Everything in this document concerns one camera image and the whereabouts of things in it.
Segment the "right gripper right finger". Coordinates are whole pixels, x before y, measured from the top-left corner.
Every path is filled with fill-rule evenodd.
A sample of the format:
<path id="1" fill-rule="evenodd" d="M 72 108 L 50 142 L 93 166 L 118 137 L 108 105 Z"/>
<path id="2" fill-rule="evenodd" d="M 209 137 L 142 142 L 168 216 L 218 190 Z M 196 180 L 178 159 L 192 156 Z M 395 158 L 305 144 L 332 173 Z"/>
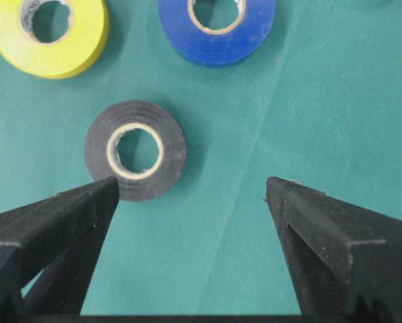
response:
<path id="1" fill-rule="evenodd" d="M 266 201 L 303 315 L 402 320 L 402 220 L 278 177 Z"/>

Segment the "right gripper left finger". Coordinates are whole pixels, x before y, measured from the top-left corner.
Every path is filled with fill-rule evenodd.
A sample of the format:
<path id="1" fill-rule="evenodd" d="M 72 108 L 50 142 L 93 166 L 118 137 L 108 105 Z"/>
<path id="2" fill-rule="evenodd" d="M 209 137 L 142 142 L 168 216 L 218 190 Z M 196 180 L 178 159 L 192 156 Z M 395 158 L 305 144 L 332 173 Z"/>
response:
<path id="1" fill-rule="evenodd" d="M 0 318 L 79 317 L 118 202 L 109 177 L 0 213 Z"/>

